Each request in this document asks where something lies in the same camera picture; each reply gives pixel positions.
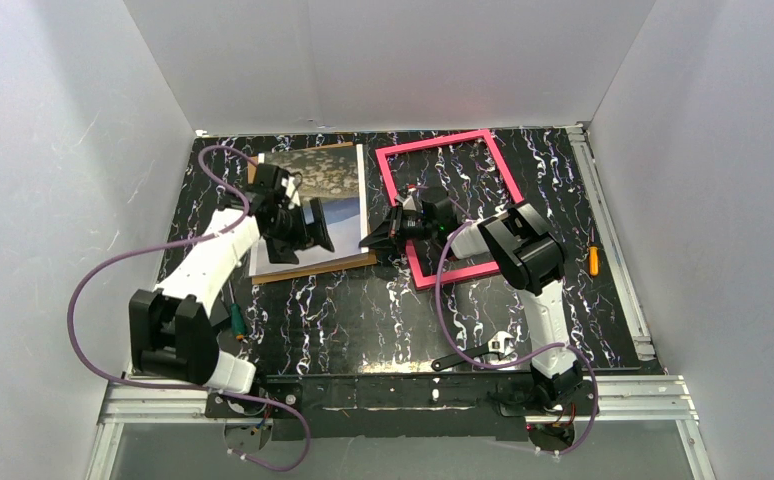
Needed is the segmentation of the orange handled screwdriver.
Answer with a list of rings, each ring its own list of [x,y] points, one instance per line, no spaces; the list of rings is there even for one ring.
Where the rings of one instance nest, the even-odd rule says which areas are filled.
[[[600,256],[599,248],[592,245],[588,249],[588,272],[591,277],[596,277],[600,274]]]

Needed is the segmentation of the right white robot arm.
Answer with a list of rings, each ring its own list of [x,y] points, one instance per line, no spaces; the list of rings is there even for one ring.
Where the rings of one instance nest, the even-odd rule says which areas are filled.
[[[563,307],[567,254],[549,224],[527,202],[507,206],[483,219],[461,223],[455,202],[443,187],[410,187],[360,244],[396,252],[409,241],[437,241],[449,259],[489,254],[516,290],[523,306],[531,349],[534,385],[527,395],[534,408],[564,405],[580,386],[581,372],[569,349]]]

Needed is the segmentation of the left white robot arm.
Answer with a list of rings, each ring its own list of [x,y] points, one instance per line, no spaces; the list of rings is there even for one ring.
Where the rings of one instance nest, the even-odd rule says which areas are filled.
[[[133,365],[143,373],[234,393],[248,393],[253,363],[220,349],[212,307],[251,247],[265,242],[273,264],[299,262],[298,252],[333,251],[320,198],[302,199],[294,175],[260,164],[252,183],[231,193],[180,265],[129,302]]]

